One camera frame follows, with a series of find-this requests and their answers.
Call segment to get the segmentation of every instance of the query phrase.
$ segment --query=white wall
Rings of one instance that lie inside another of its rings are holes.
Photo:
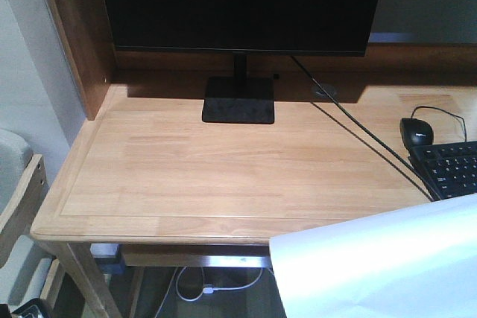
[[[0,127],[60,169],[83,109],[45,0],[0,0]]]
[[[371,41],[477,43],[477,0],[379,0]]]

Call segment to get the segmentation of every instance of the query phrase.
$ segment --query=chair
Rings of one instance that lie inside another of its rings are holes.
[[[41,296],[51,266],[28,237],[47,188],[42,156],[0,129],[0,303],[11,311]]]

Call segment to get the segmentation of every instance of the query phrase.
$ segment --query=computer mouse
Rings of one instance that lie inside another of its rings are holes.
[[[401,138],[407,150],[417,145],[430,145],[434,141],[434,131],[429,123],[416,118],[401,118],[399,124]]]

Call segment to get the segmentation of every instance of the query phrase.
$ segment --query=paper roll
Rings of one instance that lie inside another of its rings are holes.
[[[477,317],[477,194],[270,240],[288,318]]]

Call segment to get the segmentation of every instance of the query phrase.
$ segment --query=keyboard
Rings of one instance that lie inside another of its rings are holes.
[[[477,141],[413,147],[409,160],[433,201],[477,193]]]

